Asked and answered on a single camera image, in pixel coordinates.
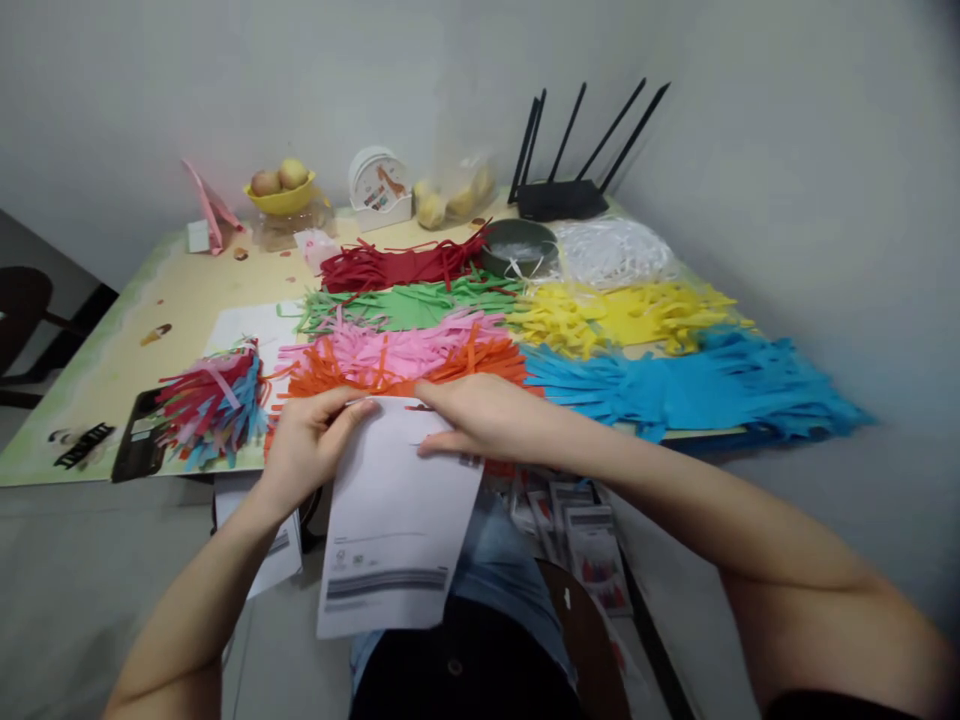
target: chair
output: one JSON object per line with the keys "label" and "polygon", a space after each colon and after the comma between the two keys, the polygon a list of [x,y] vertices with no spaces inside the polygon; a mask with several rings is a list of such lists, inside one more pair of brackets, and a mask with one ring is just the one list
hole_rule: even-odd
{"label": "chair", "polygon": [[[30,340],[40,322],[56,325],[79,337],[87,333],[69,320],[47,310],[53,297],[53,283],[40,270],[30,267],[0,268],[0,375],[6,373]],[[0,405],[32,410],[42,395],[4,388],[42,382],[52,368],[37,362],[20,375],[0,377]]]}

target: person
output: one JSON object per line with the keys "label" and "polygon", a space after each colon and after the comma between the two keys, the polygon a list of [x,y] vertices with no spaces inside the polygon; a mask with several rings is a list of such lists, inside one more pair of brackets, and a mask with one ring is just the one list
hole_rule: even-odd
{"label": "person", "polygon": [[[106,717],[219,715],[221,653],[250,584],[280,523],[333,479],[351,434],[376,412],[363,395],[340,388],[287,402],[262,477],[160,600]],[[455,428],[426,438],[421,455],[467,453],[595,478],[713,563],[764,717],[950,712],[952,647],[791,505],[495,376],[423,383],[416,396]],[[542,579],[503,541],[500,521],[489,507],[475,511],[441,626],[357,639],[352,717],[583,717]]]}

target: jeans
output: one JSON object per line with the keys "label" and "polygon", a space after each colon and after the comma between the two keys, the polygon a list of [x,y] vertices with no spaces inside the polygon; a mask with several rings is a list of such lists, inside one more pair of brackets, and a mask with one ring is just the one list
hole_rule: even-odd
{"label": "jeans", "polygon": [[[576,671],[547,585],[520,531],[493,493],[481,489],[477,495],[450,593],[493,608],[526,628],[576,689]],[[354,638],[350,651],[354,694],[383,634],[377,630]]]}

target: hand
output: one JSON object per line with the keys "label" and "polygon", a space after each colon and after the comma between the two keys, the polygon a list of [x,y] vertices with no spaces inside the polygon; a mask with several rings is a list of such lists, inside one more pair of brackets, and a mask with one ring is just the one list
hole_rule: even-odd
{"label": "hand", "polygon": [[564,437],[575,436],[583,423],[594,424],[497,375],[470,375],[443,385],[419,383],[414,394],[456,428],[424,439],[418,451],[422,456],[456,452],[555,465]]}
{"label": "hand", "polygon": [[260,498],[282,518],[311,492],[333,479],[353,431],[380,407],[363,400],[362,390],[340,387],[312,398],[291,398],[283,406],[263,477]]}

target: clock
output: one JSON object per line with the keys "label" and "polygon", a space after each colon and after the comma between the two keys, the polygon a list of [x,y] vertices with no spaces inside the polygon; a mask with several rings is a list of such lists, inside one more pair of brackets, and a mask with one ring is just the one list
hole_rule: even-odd
{"label": "clock", "polygon": [[363,231],[411,218],[413,197],[407,168],[389,148],[374,145],[353,158],[350,204]]}

